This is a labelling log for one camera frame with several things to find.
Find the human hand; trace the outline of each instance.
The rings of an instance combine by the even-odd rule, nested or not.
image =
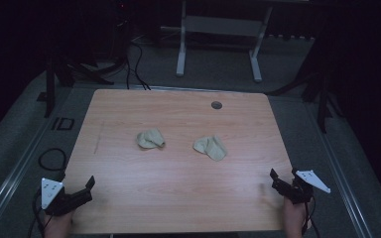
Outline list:
[[[301,238],[302,227],[306,221],[305,204],[293,204],[284,196],[283,218],[287,238]]]
[[[62,216],[45,215],[45,238],[66,238],[69,235],[74,211]]]

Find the wooden table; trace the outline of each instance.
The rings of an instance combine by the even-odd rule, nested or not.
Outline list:
[[[211,102],[219,101],[221,109]],[[135,139],[158,128],[163,149]],[[218,136],[216,162],[193,149]],[[66,169],[67,192],[95,177],[93,201],[74,216],[73,233],[167,233],[282,229],[283,197],[274,168],[291,164],[267,96],[207,91],[97,90]]]

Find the dark background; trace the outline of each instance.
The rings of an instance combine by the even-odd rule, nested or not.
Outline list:
[[[311,14],[318,8],[299,11],[306,16],[305,21],[317,24],[303,27],[285,24],[285,21],[294,22],[289,21],[295,17],[291,14],[294,11],[281,6],[274,11],[268,31],[273,35],[283,33],[285,38],[289,34],[317,37],[317,46],[305,64],[312,70],[316,70],[318,62],[327,63],[329,58],[323,53],[335,41],[341,43],[340,48],[335,49],[338,58],[332,62],[336,65],[331,88],[381,182],[381,1],[354,3],[355,8],[348,12],[331,16],[332,21],[328,22],[331,30],[321,32],[320,36],[317,28],[322,24],[323,18],[319,16],[323,14]],[[61,43],[78,61],[92,63],[94,58],[110,57],[107,55],[110,45],[100,40],[112,37],[110,24],[115,20],[110,16],[114,16],[113,12],[110,8],[99,9],[107,11],[108,16],[100,23],[110,26],[94,26],[100,29],[99,36],[104,37],[93,39],[87,32],[93,29],[93,21],[81,20],[77,4],[58,0],[0,1],[0,121],[28,83],[45,69],[49,45]],[[157,30],[160,25],[180,23],[180,1],[138,1],[133,7],[135,22],[154,41],[160,34]]]

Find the gray carpet floor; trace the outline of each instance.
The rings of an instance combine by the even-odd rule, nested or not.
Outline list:
[[[292,81],[312,45],[312,42],[304,40],[285,42],[281,39],[266,39],[259,57],[263,81],[258,83],[252,80],[245,51],[208,50],[190,44],[185,75],[176,77],[178,48],[154,46],[144,40],[139,38],[135,41],[143,49],[138,73],[153,89],[192,88],[259,93],[277,89]],[[132,47],[129,54],[134,65],[138,60],[139,49]],[[31,203],[40,179],[57,177],[57,173],[39,167],[38,156],[49,148],[57,147],[63,149],[69,158],[94,90],[126,87],[125,70],[111,73],[106,78],[115,84],[102,86],[78,80],[73,88],[58,86],[57,108],[49,119],[43,117],[45,103],[36,101],[39,93],[45,90],[44,74],[34,79],[14,103],[0,124],[0,197],[2,191],[8,197],[0,201],[0,237],[27,236],[33,220]],[[134,75],[130,83],[132,89],[142,89],[136,85]],[[303,89],[301,86],[269,99],[292,165],[301,170],[314,170],[332,189],[331,194],[316,190],[314,220],[321,237],[381,237],[381,187],[361,146],[348,123],[332,110],[332,117],[326,118],[327,134],[322,134],[315,123],[318,106],[301,100]],[[72,130],[52,130],[57,117],[74,119]],[[61,164],[60,155],[49,156],[49,166]],[[24,169],[18,175],[11,174],[14,168],[19,167]],[[5,184],[11,184],[11,189],[5,188]],[[33,237],[39,237],[37,229],[34,229]],[[119,237],[269,238],[284,237],[284,232],[125,234]],[[315,232],[310,229],[306,237],[316,237]]]

